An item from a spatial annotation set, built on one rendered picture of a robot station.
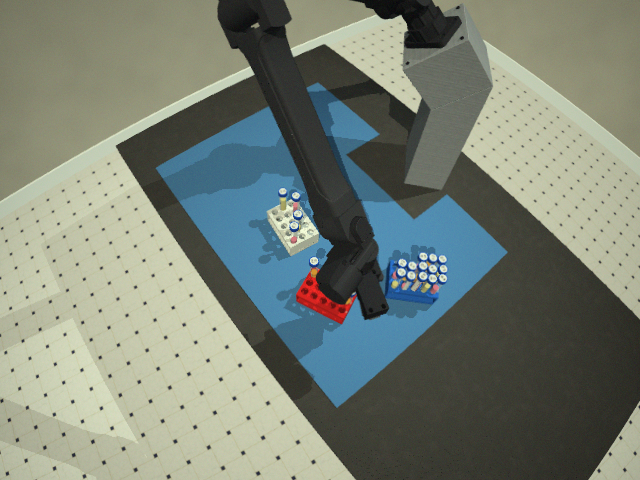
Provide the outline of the white tube rack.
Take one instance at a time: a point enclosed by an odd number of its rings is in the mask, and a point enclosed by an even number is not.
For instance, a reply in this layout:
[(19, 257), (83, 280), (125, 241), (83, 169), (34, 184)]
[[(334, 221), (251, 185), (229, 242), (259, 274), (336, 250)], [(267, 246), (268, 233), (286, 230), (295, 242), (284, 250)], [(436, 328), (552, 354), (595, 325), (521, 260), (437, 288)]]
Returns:
[(268, 222), (274, 229), (275, 233), (281, 240), (290, 256), (293, 256), (298, 252), (318, 243), (319, 240), (319, 232), (312, 224), (308, 216), (305, 214), (301, 206), (300, 211), (302, 211), (303, 213), (302, 225), (301, 230), (297, 232), (297, 242), (295, 244), (291, 243), (291, 231), (289, 229), (289, 224), (295, 221), (295, 219), (293, 218), (292, 199), (286, 202), (285, 211), (280, 210), (280, 205), (267, 211)]

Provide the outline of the blue test tube rack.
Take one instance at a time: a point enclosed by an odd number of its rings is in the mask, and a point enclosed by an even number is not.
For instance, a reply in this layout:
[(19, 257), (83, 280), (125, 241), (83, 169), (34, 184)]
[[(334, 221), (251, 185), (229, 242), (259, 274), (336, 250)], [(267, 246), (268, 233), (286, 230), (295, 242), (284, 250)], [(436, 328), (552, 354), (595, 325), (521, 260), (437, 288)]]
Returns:
[(430, 289), (432, 288), (433, 285), (431, 285), (431, 287), (425, 293), (421, 292), (420, 290), (421, 286), (424, 283), (422, 283), (415, 292), (411, 290), (411, 286), (414, 282), (411, 282), (407, 290), (402, 290), (401, 288), (401, 285), (404, 282), (404, 280), (400, 282), (397, 288), (391, 287), (391, 283), (394, 280), (392, 278), (392, 274), (396, 269), (396, 267), (392, 267), (392, 266), (394, 265), (397, 266), (396, 265), (397, 262), (398, 261), (390, 260), (388, 264), (387, 272), (386, 272), (385, 298), (433, 305), (435, 301), (439, 298), (439, 291), (437, 291), (435, 294), (432, 294), (430, 292)]

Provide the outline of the blue bench mat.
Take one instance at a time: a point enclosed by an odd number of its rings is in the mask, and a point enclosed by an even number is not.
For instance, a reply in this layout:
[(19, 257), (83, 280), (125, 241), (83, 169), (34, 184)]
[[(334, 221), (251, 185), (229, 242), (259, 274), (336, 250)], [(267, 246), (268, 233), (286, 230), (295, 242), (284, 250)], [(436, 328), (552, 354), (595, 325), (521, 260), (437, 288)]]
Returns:
[[(390, 260), (416, 263), (421, 252), (447, 257), (447, 282), (431, 304), (395, 299), (389, 310), (364, 320), (359, 300), (340, 324), (298, 302), (296, 294), (334, 245), (312, 217), (307, 191), (267, 107), (156, 167), (221, 261), (293, 355), (338, 408), (392, 362), (507, 251), (445, 195), (413, 219), (347, 154), (380, 134), (315, 83), (307, 91), (338, 166), (361, 200), (379, 246), (384, 279)], [(319, 232), (318, 243), (290, 256), (267, 219), (280, 205), (278, 189), (300, 206)]]

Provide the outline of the test tube with blue cap and pink liquid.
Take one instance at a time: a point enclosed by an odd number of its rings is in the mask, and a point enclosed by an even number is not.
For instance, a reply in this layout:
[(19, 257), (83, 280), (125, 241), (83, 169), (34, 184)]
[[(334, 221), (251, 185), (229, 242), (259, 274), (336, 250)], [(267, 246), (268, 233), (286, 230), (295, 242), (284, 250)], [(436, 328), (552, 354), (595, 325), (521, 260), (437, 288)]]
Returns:
[(293, 212), (295, 210), (300, 210), (300, 199), (301, 195), (299, 192), (293, 192), (291, 195), (291, 199), (293, 201)]

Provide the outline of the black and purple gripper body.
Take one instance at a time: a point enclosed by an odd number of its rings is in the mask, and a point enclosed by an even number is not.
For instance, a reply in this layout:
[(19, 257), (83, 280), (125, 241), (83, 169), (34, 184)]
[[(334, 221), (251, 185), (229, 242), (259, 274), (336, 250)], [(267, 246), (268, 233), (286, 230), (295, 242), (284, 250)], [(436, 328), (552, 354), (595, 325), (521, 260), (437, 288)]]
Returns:
[[(372, 270), (372, 269), (371, 269), (371, 270)], [(369, 270), (369, 271), (368, 271), (368, 272), (366, 272), (366, 273), (362, 273), (362, 275), (365, 275), (365, 274), (369, 273), (371, 270)], [(381, 275), (380, 275), (379, 281), (381, 281), (381, 282), (382, 282), (382, 281), (383, 281), (383, 279), (384, 279), (384, 276), (383, 276), (383, 273), (381, 272)]]

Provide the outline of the red tube rack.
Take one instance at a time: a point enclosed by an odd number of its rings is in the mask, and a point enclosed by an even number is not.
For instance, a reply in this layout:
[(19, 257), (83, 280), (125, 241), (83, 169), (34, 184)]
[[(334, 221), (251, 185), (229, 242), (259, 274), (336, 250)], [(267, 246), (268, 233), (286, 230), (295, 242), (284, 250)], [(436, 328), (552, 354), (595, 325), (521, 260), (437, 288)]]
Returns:
[[(350, 310), (350, 308), (351, 308), (356, 296), (353, 298), (351, 303), (349, 303), (347, 305), (346, 304), (345, 305), (338, 305), (338, 304), (332, 302), (331, 300), (329, 300), (326, 296), (324, 296), (322, 294), (322, 292), (319, 290), (319, 287), (317, 285), (319, 286), (319, 284), (316, 282), (316, 278), (312, 277), (311, 273), (309, 272), (309, 274), (307, 275), (307, 277), (304, 280), (303, 284), (301, 285), (299, 291), (296, 294), (296, 302), (298, 302), (298, 303), (300, 303), (300, 304), (302, 304), (302, 305), (304, 305), (304, 306), (306, 306), (306, 307), (308, 307), (308, 308), (310, 308), (310, 309), (312, 309), (312, 310), (314, 310), (314, 311), (316, 311), (316, 312), (318, 312), (318, 313), (320, 313), (320, 314), (322, 314), (322, 315), (324, 315), (324, 316), (326, 316), (326, 317), (328, 317), (328, 318), (330, 318), (330, 319), (332, 319), (332, 320), (334, 320), (334, 321), (336, 321), (336, 322), (338, 322), (340, 324), (343, 324), (344, 318), (347, 316), (347, 314), (348, 314), (348, 312), (349, 312), (349, 310)], [(324, 299), (322, 299), (322, 298), (324, 298)], [(332, 309), (332, 308), (334, 308), (334, 309)], [(339, 309), (339, 311), (338, 311), (338, 309)]]

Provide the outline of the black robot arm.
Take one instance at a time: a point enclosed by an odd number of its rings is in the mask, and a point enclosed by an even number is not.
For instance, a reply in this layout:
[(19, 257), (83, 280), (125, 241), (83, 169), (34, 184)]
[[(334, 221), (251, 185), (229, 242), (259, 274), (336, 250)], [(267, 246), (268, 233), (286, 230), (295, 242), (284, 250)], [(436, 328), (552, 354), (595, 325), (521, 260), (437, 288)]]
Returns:
[[(379, 247), (361, 201), (355, 199), (337, 164), (292, 55), (285, 28), (292, 17), (285, 1), (218, 1), (218, 20), (226, 38), (250, 64), (302, 178), (315, 224), (334, 245), (316, 275), (320, 291), (345, 305), (357, 288), (364, 320), (381, 317), (389, 306), (378, 281)], [(432, 0), (352, 1), (364, 3), (382, 19), (402, 15), (409, 32), (404, 41), (408, 49), (443, 48), (462, 24), (459, 16), (445, 17)], [(259, 27), (251, 28), (257, 21)]]

